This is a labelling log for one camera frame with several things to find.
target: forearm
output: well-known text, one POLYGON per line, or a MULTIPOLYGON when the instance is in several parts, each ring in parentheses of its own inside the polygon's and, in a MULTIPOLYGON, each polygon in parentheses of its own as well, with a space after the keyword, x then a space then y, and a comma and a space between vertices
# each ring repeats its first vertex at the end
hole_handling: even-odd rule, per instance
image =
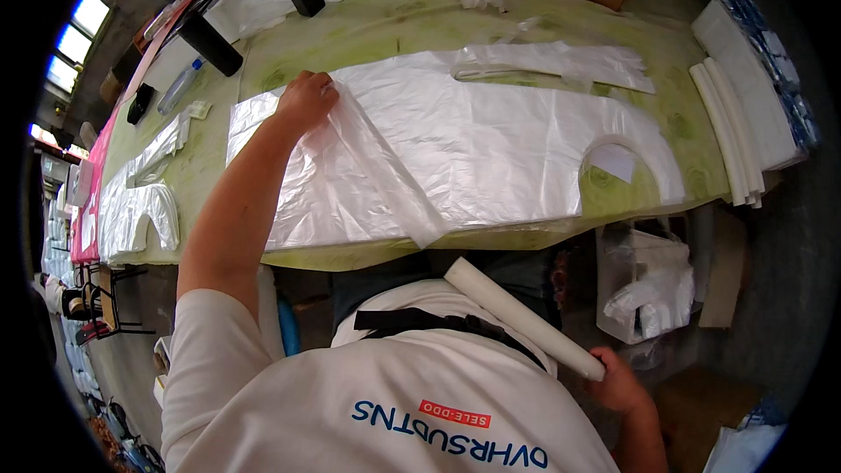
POLYGON ((657 406, 650 398, 622 416, 616 465, 622 473, 667 473, 657 406))
POLYGON ((231 161, 202 207, 178 270, 177 296, 215 289, 258 316, 257 272, 278 205, 289 154, 299 136, 265 121, 231 161))

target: dark pants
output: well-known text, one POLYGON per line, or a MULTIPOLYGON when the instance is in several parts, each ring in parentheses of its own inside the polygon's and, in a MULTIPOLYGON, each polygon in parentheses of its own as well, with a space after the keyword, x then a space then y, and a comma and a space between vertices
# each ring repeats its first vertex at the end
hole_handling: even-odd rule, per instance
MULTIPOLYGON (((465 257, 511 296, 560 330, 561 317, 549 279, 557 252, 556 247, 529 251, 474 250, 465 257)), ((442 272, 432 270, 425 251, 373 267, 333 273, 330 289, 333 331, 370 297, 421 279, 443 276, 442 272)))

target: black cylinder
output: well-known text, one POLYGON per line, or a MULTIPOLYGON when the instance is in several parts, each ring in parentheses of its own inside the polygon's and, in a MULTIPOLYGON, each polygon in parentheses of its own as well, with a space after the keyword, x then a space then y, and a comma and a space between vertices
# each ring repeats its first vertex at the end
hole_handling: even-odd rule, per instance
POLYGON ((231 77, 240 69, 242 56, 228 44, 225 37, 219 35, 219 32, 205 21, 205 17, 195 11, 189 11, 178 24, 178 35, 226 77, 231 77))

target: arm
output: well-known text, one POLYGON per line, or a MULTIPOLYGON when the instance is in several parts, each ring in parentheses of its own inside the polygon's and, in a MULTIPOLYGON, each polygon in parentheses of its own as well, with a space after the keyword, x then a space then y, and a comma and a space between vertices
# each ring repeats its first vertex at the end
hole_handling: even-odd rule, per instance
POLYGON ((607 372, 604 381, 586 381, 584 389, 608 409, 622 414, 619 444, 614 449, 622 473, 667 473, 666 449, 654 400, 636 380, 631 368, 606 347, 590 354, 601 360, 607 372))
POLYGON ((184 248, 177 298, 213 289, 242 302, 258 317, 257 272, 289 154, 326 121, 339 99, 328 74, 303 71, 287 85, 278 109, 260 125, 210 193, 184 248))

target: shirt sleeve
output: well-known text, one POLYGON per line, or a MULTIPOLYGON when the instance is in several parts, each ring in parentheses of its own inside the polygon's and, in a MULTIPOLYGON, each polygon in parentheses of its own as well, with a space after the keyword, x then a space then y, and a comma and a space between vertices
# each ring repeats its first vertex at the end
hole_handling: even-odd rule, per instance
POLYGON ((224 292, 195 289, 175 307, 163 396, 163 445, 174 470, 205 427, 272 360, 246 307, 224 292))

